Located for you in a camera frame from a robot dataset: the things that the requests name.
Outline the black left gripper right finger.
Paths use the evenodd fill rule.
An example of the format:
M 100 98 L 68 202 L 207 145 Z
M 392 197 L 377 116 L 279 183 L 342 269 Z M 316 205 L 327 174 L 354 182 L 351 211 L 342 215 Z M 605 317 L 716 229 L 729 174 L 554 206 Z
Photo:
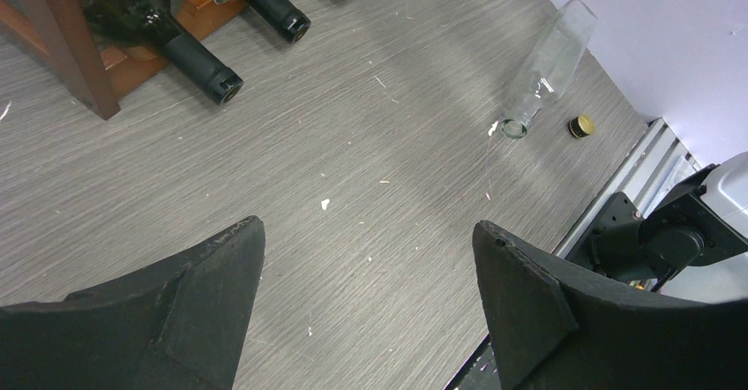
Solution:
M 472 247 L 504 389 L 744 389 L 747 302 L 613 281 L 490 221 Z

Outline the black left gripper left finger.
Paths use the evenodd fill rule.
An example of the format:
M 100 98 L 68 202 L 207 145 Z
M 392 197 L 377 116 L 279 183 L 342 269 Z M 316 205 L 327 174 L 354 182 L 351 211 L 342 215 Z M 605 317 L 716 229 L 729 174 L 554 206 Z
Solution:
M 62 301 L 3 306 L 2 388 L 231 388 L 265 247 L 250 216 Z

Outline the clear bottle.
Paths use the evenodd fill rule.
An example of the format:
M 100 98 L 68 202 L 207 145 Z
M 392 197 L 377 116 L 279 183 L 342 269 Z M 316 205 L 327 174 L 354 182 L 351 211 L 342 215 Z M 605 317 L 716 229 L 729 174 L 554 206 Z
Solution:
M 500 120 L 506 137 L 525 137 L 535 114 L 563 96 L 596 24 L 597 17 L 581 0 L 559 8 L 508 86 L 509 107 Z

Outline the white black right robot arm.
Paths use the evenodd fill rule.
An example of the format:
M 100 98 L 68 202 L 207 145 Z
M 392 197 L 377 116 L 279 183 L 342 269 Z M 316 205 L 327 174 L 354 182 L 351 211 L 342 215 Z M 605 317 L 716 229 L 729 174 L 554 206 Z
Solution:
M 746 154 L 676 184 L 649 216 L 635 211 L 615 193 L 563 258 L 476 223 L 476 276 L 501 388 L 746 388 L 746 299 L 662 293 L 689 266 L 746 253 Z

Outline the gold bottle cap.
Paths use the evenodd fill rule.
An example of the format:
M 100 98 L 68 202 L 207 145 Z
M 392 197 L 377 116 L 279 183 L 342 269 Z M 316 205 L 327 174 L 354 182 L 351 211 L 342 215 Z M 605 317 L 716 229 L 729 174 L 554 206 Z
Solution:
M 583 139 L 595 133 L 595 123 L 590 116 L 579 115 L 572 118 L 567 125 L 569 132 L 576 139 Z

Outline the brown wooden wine rack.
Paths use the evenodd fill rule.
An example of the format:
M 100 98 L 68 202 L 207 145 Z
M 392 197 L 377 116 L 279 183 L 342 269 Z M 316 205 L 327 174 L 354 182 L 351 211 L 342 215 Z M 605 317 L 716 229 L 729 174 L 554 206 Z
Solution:
M 210 0 L 171 0 L 172 15 L 202 44 L 207 35 L 245 8 L 250 7 L 239 0 L 221 6 Z M 103 119 L 119 111 L 126 94 L 173 65 L 152 49 L 121 47 L 97 34 L 79 0 L 3 0 L 1 25 L 53 68 L 78 101 Z

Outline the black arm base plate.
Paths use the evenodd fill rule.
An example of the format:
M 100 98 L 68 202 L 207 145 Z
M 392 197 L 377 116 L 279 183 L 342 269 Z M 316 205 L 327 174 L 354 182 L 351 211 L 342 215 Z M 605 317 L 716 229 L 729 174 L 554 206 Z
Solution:
M 445 390 L 500 390 L 496 358 L 487 335 Z

